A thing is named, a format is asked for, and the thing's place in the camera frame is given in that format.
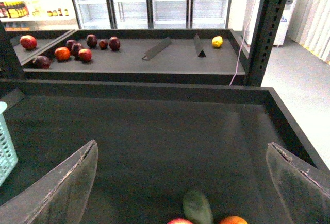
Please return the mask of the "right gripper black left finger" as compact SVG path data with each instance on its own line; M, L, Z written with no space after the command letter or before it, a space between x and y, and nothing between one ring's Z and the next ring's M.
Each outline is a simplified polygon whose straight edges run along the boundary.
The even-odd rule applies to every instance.
M91 140L1 206L1 223L80 223L93 187L98 145Z

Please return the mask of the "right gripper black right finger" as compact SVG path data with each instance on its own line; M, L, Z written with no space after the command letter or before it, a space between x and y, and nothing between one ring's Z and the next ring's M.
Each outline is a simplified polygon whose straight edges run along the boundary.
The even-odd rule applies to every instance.
M329 223L329 173L279 144L268 144L268 170L289 223Z

